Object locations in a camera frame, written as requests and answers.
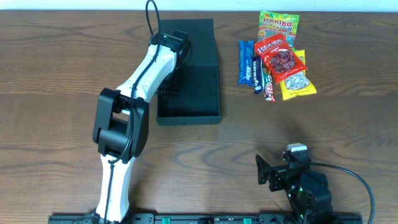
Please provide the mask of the red dried fruit bag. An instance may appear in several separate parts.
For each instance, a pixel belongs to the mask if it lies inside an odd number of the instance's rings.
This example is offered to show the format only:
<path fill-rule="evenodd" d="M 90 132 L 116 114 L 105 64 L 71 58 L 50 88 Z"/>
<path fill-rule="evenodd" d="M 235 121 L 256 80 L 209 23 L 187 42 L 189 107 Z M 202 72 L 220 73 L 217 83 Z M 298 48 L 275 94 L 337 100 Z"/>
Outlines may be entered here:
<path fill-rule="evenodd" d="M 276 34 L 256 42 L 254 50 L 271 71 L 276 83 L 308 69 L 295 55 L 283 34 Z"/>

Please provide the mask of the red KitKat bar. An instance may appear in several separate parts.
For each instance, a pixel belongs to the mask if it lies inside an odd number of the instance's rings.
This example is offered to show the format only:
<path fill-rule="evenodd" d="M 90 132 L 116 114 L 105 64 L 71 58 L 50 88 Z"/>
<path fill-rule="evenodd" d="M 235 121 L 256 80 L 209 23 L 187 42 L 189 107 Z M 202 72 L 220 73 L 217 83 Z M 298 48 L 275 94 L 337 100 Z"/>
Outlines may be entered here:
<path fill-rule="evenodd" d="M 264 98 L 268 102 L 275 103 L 272 75 L 267 68 L 263 68 L 262 73 L 264 78 Z"/>

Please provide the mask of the Haribo gummy bag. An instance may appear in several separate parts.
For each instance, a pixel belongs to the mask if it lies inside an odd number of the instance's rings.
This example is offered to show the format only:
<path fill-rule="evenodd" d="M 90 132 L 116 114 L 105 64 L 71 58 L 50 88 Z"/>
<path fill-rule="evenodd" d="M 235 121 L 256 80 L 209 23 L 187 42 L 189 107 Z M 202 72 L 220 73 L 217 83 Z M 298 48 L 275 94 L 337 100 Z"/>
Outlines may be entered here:
<path fill-rule="evenodd" d="M 300 16 L 270 11 L 259 13 L 258 41 L 276 34 L 283 34 L 290 47 L 294 46 Z"/>

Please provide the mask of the black mounting rail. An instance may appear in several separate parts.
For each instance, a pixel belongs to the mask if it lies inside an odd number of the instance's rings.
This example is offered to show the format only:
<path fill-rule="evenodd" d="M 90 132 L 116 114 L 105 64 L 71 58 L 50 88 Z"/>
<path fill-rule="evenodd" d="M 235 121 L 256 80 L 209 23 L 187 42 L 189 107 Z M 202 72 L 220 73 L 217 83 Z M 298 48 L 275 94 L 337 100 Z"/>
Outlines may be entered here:
<path fill-rule="evenodd" d="M 299 220 L 288 214 L 260 213 L 258 215 L 154 215 L 136 213 L 126 217 L 126 224 L 285 224 Z M 95 224 L 105 223 L 102 218 L 85 215 L 51 215 L 48 224 Z"/>

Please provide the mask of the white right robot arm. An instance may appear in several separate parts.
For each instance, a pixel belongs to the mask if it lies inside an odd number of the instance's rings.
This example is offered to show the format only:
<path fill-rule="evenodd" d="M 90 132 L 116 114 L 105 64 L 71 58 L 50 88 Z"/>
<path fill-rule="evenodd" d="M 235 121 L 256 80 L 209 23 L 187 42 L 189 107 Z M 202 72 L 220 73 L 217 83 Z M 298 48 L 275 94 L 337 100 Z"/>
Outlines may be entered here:
<path fill-rule="evenodd" d="M 308 152 L 286 150 L 283 156 L 287 164 L 272 166 L 256 155 L 258 184 L 283 190 L 299 223 L 341 223 L 332 210 L 326 175 L 311 170 Z"/>

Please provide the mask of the dark green gift box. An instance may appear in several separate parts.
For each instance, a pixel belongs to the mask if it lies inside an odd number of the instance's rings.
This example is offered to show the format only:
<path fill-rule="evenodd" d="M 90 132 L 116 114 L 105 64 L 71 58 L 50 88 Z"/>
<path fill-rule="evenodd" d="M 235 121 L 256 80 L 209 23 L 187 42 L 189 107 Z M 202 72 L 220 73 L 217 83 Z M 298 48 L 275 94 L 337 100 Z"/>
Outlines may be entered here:
<path fill-rule="evenodd" d="M 158 96 L 158 125 L 218 124 L 219 62 L 213 19 L 167 19 L 160 25 L 166 34 L 176 30 L 187 33 L 191 46 L 172 75 L 176 91 Z"/>

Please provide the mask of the yellow sunflower seed bag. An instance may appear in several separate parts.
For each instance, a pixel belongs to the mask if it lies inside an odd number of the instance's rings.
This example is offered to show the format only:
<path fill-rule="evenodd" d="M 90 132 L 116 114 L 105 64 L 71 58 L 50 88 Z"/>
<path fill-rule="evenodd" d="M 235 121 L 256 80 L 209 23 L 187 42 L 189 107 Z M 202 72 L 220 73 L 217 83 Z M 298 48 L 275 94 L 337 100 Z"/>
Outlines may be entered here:
<path fill-rule="evenodd" d="M 279 83 L 282 99 L 289 100 L 297 96 L 313 95 L 317 90 L 313 83 L 306 77 L 306 71 L 302 70 Z"/>

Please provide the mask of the purple Dairy Milk bar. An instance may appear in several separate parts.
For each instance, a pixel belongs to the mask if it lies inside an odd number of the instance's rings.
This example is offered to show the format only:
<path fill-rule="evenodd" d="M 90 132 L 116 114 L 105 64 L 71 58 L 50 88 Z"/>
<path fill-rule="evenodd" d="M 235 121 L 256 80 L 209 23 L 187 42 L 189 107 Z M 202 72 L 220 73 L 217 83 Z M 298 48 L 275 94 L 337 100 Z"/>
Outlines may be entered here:
<path fill-rule="evenodd" d="M 252 63 L 252 77 L 254 84 L 254 94 L 260 94 L 264 90 L 264 78 L 262 74 L 262 58 L 255 57 Z"/>

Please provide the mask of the blue cookie packet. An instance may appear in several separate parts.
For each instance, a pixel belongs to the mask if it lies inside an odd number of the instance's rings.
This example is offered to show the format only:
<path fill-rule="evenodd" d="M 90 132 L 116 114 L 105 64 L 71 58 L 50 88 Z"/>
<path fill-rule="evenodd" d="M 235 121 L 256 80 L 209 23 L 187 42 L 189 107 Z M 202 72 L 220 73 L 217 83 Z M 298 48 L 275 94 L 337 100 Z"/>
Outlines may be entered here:
<path fill-rule="evenodd" d="M 238 85 L 253 86 L 252 60 L 254 40 L 239 40 L 239 79 Z"/>

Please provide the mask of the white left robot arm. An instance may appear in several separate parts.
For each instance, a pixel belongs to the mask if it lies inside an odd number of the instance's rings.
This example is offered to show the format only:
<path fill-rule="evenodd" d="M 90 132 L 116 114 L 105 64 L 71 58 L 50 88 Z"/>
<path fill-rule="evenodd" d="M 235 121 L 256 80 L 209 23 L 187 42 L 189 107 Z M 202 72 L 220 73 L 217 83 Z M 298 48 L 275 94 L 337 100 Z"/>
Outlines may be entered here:
<path fill-rule="evenodd" d="M 115 90 L 98 97 L 93 142 L 101 155 L 103 177 L 93 223 L 122 223 L 129 210 L 129 183 L 135 159 L 149 135 L 149 103 L 179 69 L 191 47 L 186 32 L 151 36 L 146 56 Z"/>

